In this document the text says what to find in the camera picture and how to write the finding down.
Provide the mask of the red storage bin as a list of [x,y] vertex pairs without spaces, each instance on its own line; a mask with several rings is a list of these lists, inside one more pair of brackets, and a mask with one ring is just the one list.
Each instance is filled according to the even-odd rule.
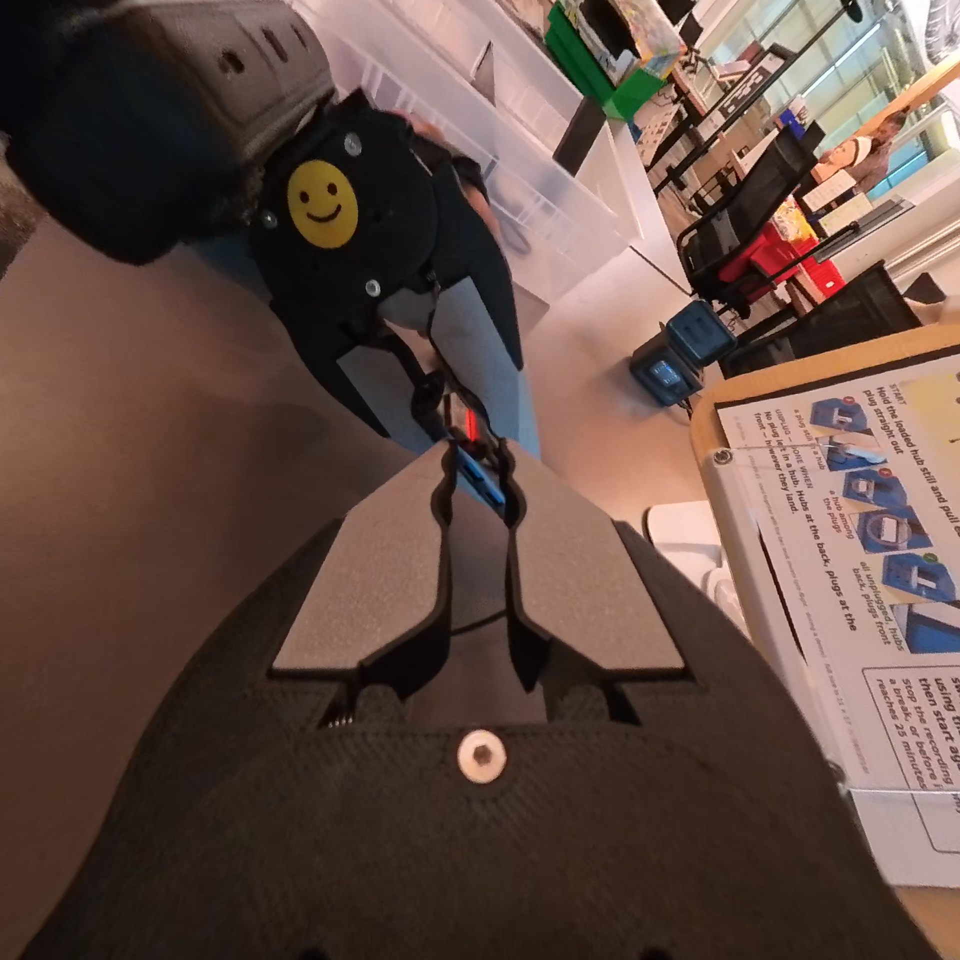
[[833,260],[819,262],[811,253],[819,242],[820,238],[809,229],[797,237],[786,238],[771,219],[764,224],[758,245],[750,255],[750,265],[767,277],[782,272],[778,284],[803,273],[820,294],[829,298],[843,288],[846,281]]

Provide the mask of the white stand base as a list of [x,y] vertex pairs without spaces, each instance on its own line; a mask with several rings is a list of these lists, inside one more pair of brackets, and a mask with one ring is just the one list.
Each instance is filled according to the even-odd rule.
[[751,637],[727,552],[707,500],[649,507],[644,537],[739,630]]

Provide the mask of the black office chair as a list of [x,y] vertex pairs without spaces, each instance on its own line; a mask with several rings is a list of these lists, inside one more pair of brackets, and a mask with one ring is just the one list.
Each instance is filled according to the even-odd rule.
[[802,140],[781,130],[745,177],[680,232],[677,254],[695,297],[749,316],[782,270],[757,261],[764,230],[815,163]]

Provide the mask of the green plastic bin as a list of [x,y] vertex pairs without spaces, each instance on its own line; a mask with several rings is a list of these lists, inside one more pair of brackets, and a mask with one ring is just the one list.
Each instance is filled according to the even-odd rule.
[[583,97],[594,101],[608,118],[633,121],[641,107],[665,85],[663,79],[642,69],[614,85],[562,2],[555,2],[547,14],[544,43],[566,78]]

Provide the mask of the person's left hand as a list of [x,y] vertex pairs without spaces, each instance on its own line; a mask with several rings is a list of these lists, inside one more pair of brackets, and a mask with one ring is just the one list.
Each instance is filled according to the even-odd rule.
[[435,124],[429,123],[423,117],[411,112],[401,111],[397,115],[401,116],[411,126],[416,136],[435,144],[438,150],[450,156],[464,198],[484,221],[497,243],[501,244],[500,225],[489,204],[489,198],[485,193],[482,176],[476,162],[452,145],[443,131]]

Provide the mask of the printed instruction sheet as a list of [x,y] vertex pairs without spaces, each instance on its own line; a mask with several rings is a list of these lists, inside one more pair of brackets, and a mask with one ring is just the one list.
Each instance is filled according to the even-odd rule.
[[718,405],[885,879],[958,888],[958,346]]

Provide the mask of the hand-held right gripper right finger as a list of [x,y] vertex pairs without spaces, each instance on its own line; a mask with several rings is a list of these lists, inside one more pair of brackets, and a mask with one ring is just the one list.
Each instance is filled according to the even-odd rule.
[[672,681],[687,669],[604,510],[504,441],[507,632],[524,690]]

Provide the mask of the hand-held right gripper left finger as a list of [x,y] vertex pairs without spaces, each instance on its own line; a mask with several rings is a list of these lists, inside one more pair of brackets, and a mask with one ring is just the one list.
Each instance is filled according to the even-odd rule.
[[270,667],[407,700],[450,654],[452,443],[436,443],[342,521]]

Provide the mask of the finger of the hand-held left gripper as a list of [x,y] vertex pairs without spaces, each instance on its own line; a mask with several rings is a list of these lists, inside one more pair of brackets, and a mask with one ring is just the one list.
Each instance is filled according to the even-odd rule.
[[429,339],[491,436],[515,441],[540,459],[541,441],[526,374],[511,358],[471,278],[440,292]]
[[404,450],[422,454],[450,439],[442,410],[446,376],[425,369],[400,336],[357,345],[337,364],[381,433]]

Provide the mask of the dark grey usb hub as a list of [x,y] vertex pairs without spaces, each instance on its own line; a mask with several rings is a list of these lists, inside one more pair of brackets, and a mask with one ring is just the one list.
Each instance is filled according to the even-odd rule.
[[481,416],[453,391],[443,395],[439,412],[447,435],[459,450],[462,480],[476,498],[503,518],[506,498],[499,485],[498,454]]

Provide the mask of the black device with screen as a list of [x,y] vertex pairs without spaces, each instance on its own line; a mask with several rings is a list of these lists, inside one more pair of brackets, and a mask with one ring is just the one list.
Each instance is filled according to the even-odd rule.
[[643,343],[631,355],[629,372],[658,406],[685,406],[701,392],[697,370],[665,337]]

